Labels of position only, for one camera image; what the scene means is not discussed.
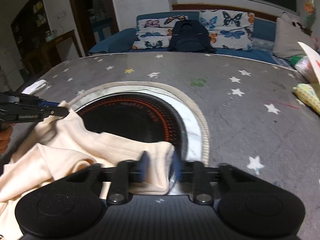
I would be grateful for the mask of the person left hand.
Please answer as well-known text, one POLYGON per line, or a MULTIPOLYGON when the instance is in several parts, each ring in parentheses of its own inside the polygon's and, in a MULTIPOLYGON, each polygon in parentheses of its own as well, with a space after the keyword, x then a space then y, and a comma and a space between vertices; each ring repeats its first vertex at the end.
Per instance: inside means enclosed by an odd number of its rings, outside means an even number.
POLYGON ((11 135, 12 135, 12 126, 9 125, 5 129, 1 129, 0 131, 0 154, 3 154, 7 148, 8 144, 11 140, 11 135))

